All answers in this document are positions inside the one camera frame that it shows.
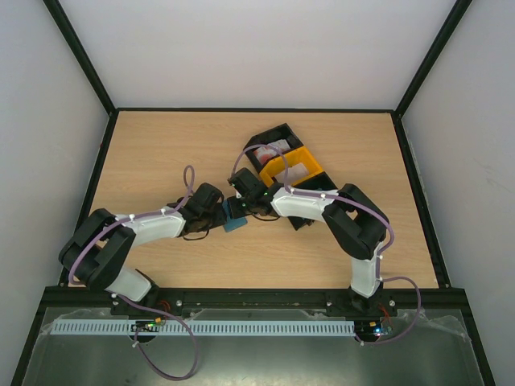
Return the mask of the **teal card holder wallet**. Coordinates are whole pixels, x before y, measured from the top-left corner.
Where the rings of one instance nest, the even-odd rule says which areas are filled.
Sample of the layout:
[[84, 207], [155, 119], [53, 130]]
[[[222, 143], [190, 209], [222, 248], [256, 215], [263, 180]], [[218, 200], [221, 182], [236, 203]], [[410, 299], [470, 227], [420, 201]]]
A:
[[241, 217], [241, 218], [233, 217], [233, 215], [231, 214], [231, 211], [229, 208], [229, 202], [227, 199], [222, 203], [222, 207], [224, 209], [225, 216], [226, 216], [226, 222], [223, 225], [223, 229], [225, 230], [225, 232], [233, 232], [233, 231], [237, 230], [238, 228], [241, 228], [241, 227], [247, 225], [248, 220], [245, 217]]

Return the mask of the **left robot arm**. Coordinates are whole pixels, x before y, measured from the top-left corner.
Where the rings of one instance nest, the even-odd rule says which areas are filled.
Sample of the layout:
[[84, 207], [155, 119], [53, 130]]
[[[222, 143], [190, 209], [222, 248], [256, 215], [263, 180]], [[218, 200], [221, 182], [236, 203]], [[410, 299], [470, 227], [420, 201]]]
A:
[[161, 239], [208, 232], [226, 222], [222, 192], [202, 183], [178, 203], [139, 215], [97, 209], [61, 249], [59, 262], [94, 291], [105, 290], [140, 302], [155, 287], [143, 273], [126, 266], [131, 249]]

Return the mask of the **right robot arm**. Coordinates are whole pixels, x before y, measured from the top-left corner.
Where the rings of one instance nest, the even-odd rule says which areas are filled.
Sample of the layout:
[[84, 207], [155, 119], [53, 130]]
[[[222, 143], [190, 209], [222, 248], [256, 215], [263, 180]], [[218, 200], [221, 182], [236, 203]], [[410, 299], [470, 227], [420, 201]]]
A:
[[388, 218], [352, 184], [339, 190], [309, 190], [283, 183], [265, 185], [250, 170], [231, 174], [237, 195], [229, 200], [233, 216], [299, 217], [328, 226], [337, 244], [351, 258], [351, 284], [346, 306], [367, 315], [379, 305], [381, 255], [393, 243]]

